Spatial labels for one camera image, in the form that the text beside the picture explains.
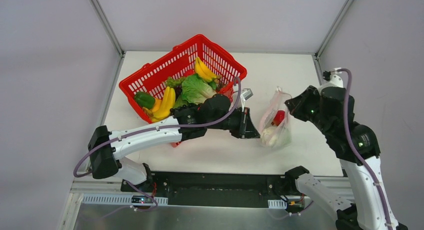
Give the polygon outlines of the clear zip top bag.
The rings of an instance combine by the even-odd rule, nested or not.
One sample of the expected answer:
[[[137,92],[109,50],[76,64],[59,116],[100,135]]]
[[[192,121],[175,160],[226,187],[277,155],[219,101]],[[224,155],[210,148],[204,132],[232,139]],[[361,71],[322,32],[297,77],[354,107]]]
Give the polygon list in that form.
[[[284,148],[292,142],[291,116],[285,104],[292,96],[277,87],[259,122],[260,144],[267,148]]]

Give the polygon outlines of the green napa cabbage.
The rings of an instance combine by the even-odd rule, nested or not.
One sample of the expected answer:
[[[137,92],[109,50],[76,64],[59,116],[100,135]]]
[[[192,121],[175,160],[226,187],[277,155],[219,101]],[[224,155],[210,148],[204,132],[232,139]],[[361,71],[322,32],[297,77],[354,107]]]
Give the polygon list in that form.
[[[292,134],[289,128],[270,126],[260,134],[260,143],[269,148],[284,147],[292,142]]]

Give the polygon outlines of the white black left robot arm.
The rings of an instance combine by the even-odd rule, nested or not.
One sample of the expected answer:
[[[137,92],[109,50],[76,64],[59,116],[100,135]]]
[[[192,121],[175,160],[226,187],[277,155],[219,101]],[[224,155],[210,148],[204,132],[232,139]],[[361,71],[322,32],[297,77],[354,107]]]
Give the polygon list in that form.
[[[90,173],[94,179],[120,177],[133,183],[140,192],[147,192],[153,184],[147,167],[126,156],[165,143],[203,137],[209,129],[227,130],[238,139],[261,136],[248,107],[231,105],[227,96],[216,94],[204,103],[172,109],[166,119],[143,127],[125,131],[109,131],[105,125],[97,127],[88,144]]]

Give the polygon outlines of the red plastic shopping basket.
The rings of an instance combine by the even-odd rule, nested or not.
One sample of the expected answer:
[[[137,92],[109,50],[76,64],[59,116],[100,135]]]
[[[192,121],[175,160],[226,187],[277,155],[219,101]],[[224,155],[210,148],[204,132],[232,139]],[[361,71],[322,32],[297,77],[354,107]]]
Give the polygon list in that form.
[[[197,74],[195,72],[196,57],[199,57],[217,75],[218,83],[207,83],[216,91],[215,95],[227,97],[225,100],[209,101],[209,110],[218,111],[229,102],[234,102],[235,78],[243,79],[247,75],[247,70],[225,49],[201,34],[173,47],[171,52],[155,62],[145,64],[120,81],[119,88],[127,96],[128,102],[141,119],[147,123],[153,123],[143,108],[134,101],[135,94],[142,91],[149,93],[157,100],[162,100],[165,89],[169,86],[174,88],[176,93],[174,107],[189,103],[182,99],[182,82],[187,76]]]

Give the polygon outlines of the red apple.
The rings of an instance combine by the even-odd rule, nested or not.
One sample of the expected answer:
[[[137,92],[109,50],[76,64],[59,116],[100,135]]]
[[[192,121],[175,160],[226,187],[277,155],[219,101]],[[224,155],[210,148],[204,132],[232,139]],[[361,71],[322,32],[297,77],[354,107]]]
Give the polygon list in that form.
[[[286,112],[284,110],[278,110],[271,124],[273,126],[279,126],[286,118]]]

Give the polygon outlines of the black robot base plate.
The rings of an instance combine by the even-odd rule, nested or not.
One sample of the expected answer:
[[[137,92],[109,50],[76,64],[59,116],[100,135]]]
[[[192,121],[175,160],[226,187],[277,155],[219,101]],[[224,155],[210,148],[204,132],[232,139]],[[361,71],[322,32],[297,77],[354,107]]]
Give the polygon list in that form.
[[[298,204],[303,196],[291,177],[269,174],[154,171],[137,187],[184,206],[266,208],[270,200]]]

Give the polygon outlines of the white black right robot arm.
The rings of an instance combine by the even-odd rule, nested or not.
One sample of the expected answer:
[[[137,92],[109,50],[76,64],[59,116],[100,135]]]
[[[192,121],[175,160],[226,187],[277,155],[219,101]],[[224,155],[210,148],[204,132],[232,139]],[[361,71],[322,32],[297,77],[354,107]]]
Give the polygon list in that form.
[[[354,121],[354,98],[343,87],[319,90],[309,86],[285,101],[294,118],[311,122],[325,137],[345,170],[354,200],[320,183],[305,167],[284,175],[284,189],[308,196],[334,221],[337,229],[406,229],[394,216],[381,174],[380,147],[375,133]]]

